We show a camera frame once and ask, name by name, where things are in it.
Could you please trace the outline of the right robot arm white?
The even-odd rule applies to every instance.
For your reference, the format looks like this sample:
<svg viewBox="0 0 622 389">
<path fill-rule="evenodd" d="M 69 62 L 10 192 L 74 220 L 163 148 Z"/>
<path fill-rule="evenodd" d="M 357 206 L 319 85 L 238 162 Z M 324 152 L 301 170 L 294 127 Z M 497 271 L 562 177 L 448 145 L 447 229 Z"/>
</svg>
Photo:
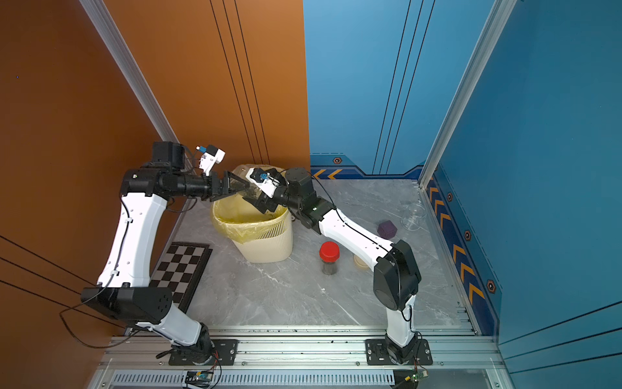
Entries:
<svg viewBox="0 0 622 389">
<path fill-rule="evenodd" d="M 374 295 L 386 308 L 390 359 L 400 365 L 413 361 L 420 344 L 414 304 L 422 275 L 411 246 L 381 238 L 352 221 L 331 198 L 317 193 L 317 179 L 303 168 L 284 172 L 252 168 L 246 178 L 261 191 L 251 202 L 259 212 L 286 207 L 304 227 L 345 247 L 367 265 L 373 272 Z"/>
</svg>

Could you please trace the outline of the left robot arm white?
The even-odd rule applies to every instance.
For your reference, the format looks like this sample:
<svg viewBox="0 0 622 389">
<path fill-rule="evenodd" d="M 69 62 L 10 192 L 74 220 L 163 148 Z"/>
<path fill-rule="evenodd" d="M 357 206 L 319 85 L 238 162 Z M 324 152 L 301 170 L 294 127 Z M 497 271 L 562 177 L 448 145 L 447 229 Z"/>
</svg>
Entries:
<svg viewBox="0 0 622 389">
<path fill-rule="evenodd" d="M 175 306 L 170 289 L 150 284 L 156 232 L 168 203 L 181 197 L 217 201 L 248 186 L 233 173 L 214 172 L 225 151 L 213 145 L 197 149 L 198 173 L 186 167 L 186 147 L 174 142 L 155 142 L 152 159 L 125 173 L 108 261 L 96 285 L 82 291 L 81 302 L 110 319 L 162 336 L 171 344 L 169 355 L 204 365 L 215 357 L 207 326 Z"/>
</svg>

